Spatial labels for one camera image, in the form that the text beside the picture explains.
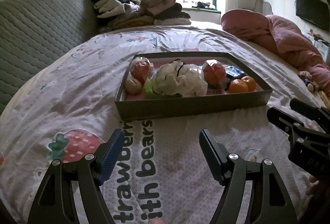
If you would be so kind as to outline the person's right hand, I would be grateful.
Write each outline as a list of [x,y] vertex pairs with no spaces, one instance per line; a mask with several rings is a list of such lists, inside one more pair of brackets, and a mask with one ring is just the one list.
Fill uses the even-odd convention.
[[319,180],[311,175],[309,177],[309,183],[311,183],[312,185],[305,191],[305,194],[307,196],[312,196],[319,188]]

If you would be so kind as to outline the person's left hand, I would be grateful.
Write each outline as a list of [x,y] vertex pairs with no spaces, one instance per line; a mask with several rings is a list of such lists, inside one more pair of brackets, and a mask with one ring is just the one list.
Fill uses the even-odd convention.
[[163,220],[160,218],[156,217],[148,222],[148,224],[165,224]]

